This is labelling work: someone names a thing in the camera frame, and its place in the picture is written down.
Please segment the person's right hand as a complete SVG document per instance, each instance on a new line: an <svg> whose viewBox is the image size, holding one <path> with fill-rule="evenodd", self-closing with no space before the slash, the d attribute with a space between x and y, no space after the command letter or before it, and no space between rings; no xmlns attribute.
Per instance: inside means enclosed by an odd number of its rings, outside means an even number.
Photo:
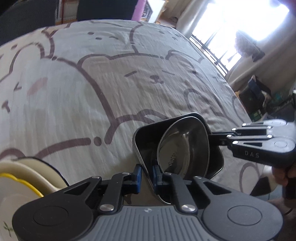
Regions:
<svg viewBox="0 0 296 241"><path fill-rule="evenodd" d="M274 176L274 180L278 185L281 185L283 187L287 186L288 179L286 177L285 169L278 169L272 167L272 173Z"/></svg>

